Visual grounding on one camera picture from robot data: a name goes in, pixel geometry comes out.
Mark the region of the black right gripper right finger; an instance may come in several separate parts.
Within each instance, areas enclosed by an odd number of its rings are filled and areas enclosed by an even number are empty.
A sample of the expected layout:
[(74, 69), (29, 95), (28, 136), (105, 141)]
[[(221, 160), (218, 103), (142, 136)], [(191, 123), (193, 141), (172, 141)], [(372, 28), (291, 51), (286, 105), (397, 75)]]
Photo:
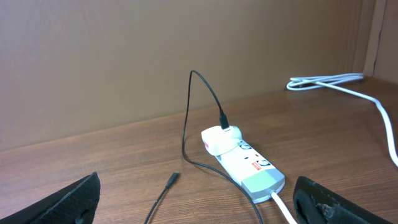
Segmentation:
[(293, 203), (300, 224), (392, 224), (304, 176)]

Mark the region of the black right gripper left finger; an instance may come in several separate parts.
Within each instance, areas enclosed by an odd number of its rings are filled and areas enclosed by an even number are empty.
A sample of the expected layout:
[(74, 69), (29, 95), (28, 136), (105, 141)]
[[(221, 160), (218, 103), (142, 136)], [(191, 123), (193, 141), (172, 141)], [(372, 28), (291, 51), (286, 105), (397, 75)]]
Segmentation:
[(92, 224), (100, 200), (96, 172), (1, 219), (1, 224)]

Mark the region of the white power strip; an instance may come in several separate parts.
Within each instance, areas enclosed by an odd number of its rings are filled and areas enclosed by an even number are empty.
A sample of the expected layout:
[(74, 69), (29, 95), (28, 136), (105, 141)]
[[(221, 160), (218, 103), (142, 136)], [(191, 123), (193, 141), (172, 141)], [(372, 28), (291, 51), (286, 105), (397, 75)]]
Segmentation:
[(279, 193), (285, 185), (284, 174), (243, 140), (216, 159), (254, 203), (269, 200), (271, 193)]

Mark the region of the white USB wall charger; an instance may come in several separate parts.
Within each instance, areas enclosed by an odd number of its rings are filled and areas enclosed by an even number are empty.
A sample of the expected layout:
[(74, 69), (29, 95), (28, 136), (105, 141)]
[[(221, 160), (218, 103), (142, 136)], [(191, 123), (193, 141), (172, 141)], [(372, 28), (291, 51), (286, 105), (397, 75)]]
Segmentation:
[(222, 129), (221, 126), (213, 126), (201, 132), (201, 138), (205, 149), (212, 156), (220, 156), (235, 147), (242, 140), (242, 133), (236, 126)]

